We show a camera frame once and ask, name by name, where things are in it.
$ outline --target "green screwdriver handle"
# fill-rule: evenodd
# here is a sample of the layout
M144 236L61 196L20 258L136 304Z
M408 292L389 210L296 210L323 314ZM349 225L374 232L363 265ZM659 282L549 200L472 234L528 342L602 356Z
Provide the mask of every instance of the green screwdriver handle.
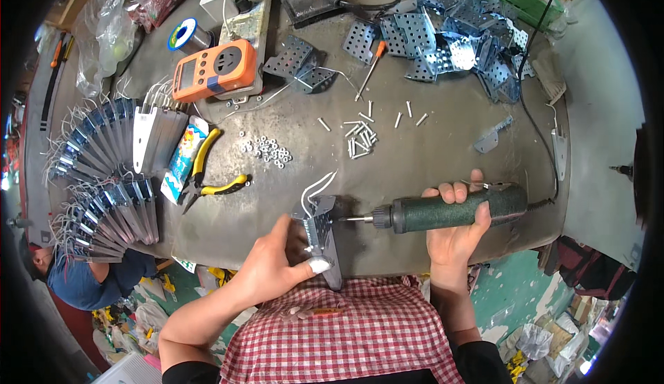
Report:
M489 202L491 225L513 222L528 207L525 189L512 185L502 191L482 189L468 193L466 200L460 204L446 204L440 196L395 199L390 207L389 221L396 234L469 225L475 222L475 210L484 201Z

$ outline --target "digital display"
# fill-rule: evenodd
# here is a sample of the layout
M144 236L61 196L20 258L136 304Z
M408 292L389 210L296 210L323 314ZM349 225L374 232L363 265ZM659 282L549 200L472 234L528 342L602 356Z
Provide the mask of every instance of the digital display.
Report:
M182 64L182 75L180 76L180 90L187 89L194 84L196 74L196 60Z

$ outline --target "metal table surface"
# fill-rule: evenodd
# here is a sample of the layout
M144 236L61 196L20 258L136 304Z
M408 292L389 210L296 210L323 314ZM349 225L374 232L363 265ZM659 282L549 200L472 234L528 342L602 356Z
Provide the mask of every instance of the metal table surface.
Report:
M202 27L219 31L198 3L199 0L187 0L146 37L126 73L132 77L128 94L145 95L153 83L164 75L172 75L182 55L168 51L166 41L182 19L194 16ZM278 43L294 34L327 53L326 67L346 73L356 86L361 84L369 68L341 49L353 22L352 15L293 30L278 0L273 1L272 7L267 57L278 53ZM436 83L420 83L403 77L409 63L404 58L383 57L367 84L369 89L363 93L364 103L353 101L350 84L337 75L335 83L323 93L304 95L289 88L263 109L229 116L218 125L224 133L209 153L204 183L225 184L240 173L251 174L255 183L228 196L200 198L186 215L181 215L182 207L164 201L159 222L162 242L145 250L236 269L253 242L270 231L279 215L292 210L305 187L337 169L336 179L325 194L340 197L345 213L369 212L396 197L419 196L427 187L467 179L472 168L482 169L487 181L519 182L527 187L530 202L552 196L553 175L542 143L551 145L553 115L544 105L546 99L537 79L527 77L523 92L545 141L537 137L519 103L493 104L474 74L443 76ZM278 84L269 86L270 81L278 81L268 75L266 79L264 98L280 88ZM378 134L378 142L371 155L351 160L341 123L358 120L358 112L367 112L369 99L374 102L375 123L371 127ZM411 101L413 119L408 117L406 100ZM257 104L253 97L242 109ZM233 111L223 101L200 101L197 106L204 118L213 123ZM559 124L564 130L569 129L564 102L556 107ZM404 116L398 129L394 129L399 111ZM424 113L429 117L415 127L414 122ZM508 114L514 117L514 123L500 132L498 147L479 154L473 143ZM331 132L317 122L320 116ZM240 138L240 131L247 136ZM287 147L293 161L280 170L240 151L245 140L260 135ZM555 205L528 213L511 225L491 228L470 263L538 247L558 237L566 211L568 180L561 182ZM394 235L391 230L379 231L359 223L336 223L334 230L344 276L428 271L425 233Z

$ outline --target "red checkered apron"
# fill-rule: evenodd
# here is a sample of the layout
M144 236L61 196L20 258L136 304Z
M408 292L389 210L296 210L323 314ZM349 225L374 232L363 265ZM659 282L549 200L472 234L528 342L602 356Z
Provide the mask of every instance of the red checkered apron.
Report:
M286 316L291 308L314 314ZM430 369L439 383L462 383L433 306L414 277L320 279L263 304L235 333L222 383L316 383Z

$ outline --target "solder wire spool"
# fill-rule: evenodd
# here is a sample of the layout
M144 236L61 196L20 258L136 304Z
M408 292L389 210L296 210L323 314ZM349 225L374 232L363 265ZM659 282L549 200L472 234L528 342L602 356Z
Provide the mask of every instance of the solder wire spool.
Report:
M180 50L187 56L214 45L214 35L199 26L196 18L187 18L170 33L168 49Z

